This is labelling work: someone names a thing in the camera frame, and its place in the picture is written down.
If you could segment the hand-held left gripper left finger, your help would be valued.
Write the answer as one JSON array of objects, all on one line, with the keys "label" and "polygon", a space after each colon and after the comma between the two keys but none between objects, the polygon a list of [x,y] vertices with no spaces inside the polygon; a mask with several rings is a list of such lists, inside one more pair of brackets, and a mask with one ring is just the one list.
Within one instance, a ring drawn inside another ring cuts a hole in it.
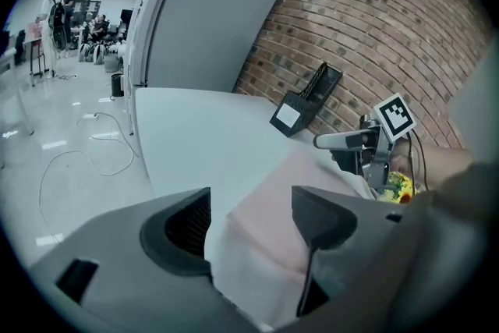
[{"label": "hand-held left gripper left finger", "polygon": [[213,285],[210,225],[209,188],[158,197],[90,219],[30,276],[83,333],[257,333]]}]

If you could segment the gray refrigerator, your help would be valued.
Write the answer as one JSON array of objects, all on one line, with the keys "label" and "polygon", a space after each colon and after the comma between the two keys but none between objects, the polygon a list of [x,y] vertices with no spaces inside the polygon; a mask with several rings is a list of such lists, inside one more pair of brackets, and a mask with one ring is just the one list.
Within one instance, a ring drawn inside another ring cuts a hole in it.
[{"label": "gray refrigerator", "polygon": [[276,0],[136,0],[124,55],[129,131],[142,87],[230,92]]}]

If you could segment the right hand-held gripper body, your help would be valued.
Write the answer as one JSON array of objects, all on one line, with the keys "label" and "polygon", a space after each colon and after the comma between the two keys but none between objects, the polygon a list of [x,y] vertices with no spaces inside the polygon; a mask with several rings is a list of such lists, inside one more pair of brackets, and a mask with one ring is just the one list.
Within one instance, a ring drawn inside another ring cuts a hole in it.
[{"label": "right hand-held gripper body", "polygon": [[416,120],[397,93],[363,115],[359,128],[363,145],[359,153],[360,171],[370,187],[387,187],[391,153],[395,142],[416,127]]}]

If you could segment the sunflower bouquet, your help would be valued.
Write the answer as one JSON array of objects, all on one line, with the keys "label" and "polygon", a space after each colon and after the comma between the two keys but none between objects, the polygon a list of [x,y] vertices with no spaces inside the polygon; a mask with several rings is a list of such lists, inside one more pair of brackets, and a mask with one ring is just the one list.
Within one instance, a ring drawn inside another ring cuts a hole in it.
[{"label": "sunflower bouquet", "polygon": [[414,187],[413,181],[400,172],[390,172],[387,185],[390,186],[390,189],[381,190],[378,200],[396,204],[409,204],[413,197],[419,193]]}]

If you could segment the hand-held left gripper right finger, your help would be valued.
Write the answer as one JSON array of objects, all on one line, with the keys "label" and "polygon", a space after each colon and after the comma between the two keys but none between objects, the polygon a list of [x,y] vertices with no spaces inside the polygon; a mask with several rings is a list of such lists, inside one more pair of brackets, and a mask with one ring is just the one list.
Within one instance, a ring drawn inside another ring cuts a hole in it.
[{"label": "hand-held left gripper right finger", "polygon": [[432,201],[397,205],[292,187],[292,220],[308,249],[295,328],[415,328],[437,307]]}]

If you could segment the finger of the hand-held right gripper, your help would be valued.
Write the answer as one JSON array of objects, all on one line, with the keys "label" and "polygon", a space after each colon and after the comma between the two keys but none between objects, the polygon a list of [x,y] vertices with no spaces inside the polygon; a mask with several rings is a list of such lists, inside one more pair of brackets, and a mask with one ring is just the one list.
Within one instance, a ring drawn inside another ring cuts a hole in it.
[{"label": "finger of the hand-held right gripper", "polygon": [[361,129],[344,133],[316,135],[313,145],[322,150],[360,151],[377,147],[379,129]]},{"label": "finger of the hand-held right gripper", "polygon": [[343,172],[363,176],[361,150],[331,150],[332,159]]}]

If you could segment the black mesh file holder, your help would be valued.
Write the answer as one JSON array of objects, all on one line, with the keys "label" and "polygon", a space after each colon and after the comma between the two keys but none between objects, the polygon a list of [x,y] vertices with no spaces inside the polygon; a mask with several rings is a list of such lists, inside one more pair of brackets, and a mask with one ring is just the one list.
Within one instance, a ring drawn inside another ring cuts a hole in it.
[{"label": "black mesh file holder", "polygon": [[307,129],[339,84],[343,73],[323,62],[300,92],[289,90],[270,119],[286,137]]}]

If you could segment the person's right forearm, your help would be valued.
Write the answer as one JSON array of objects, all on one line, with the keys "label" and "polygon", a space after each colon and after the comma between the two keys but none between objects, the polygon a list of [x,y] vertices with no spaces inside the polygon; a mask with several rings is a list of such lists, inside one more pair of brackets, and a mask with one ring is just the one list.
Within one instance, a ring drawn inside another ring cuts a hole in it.
[{"label": "person's right forearm", "polygon": [[408,176],[427,189],[437,188],[471,164],[472,155],[467,149],[439,147],[409,139],[397,140],[390,159],[393,171]]}]

